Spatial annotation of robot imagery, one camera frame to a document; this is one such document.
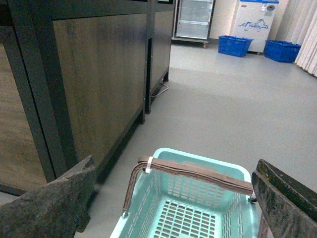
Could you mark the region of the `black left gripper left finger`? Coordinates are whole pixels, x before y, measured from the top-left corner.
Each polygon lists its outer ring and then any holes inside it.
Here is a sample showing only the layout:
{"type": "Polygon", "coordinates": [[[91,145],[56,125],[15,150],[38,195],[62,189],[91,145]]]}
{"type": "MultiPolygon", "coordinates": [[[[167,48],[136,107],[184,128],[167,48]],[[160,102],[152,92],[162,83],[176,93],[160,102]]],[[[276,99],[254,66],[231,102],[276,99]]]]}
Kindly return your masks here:
{"type": "Polygon", "coordinates": [[[72,238],[90,222],[96,167],[88,156],[39,188],[0,207],[2,238],[72,238]]]}

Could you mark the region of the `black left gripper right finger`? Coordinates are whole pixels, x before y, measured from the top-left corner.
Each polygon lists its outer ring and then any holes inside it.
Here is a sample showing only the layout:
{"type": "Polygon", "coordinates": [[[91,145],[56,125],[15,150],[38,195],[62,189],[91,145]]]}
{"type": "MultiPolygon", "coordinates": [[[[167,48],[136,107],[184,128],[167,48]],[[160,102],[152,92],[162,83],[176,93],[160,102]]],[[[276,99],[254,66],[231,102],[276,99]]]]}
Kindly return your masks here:
{"type": "Polygon", "coordinates": [[[264,159],[252,173],[252,185],[275,238],[317,236],[317,193],[264,159]]]}

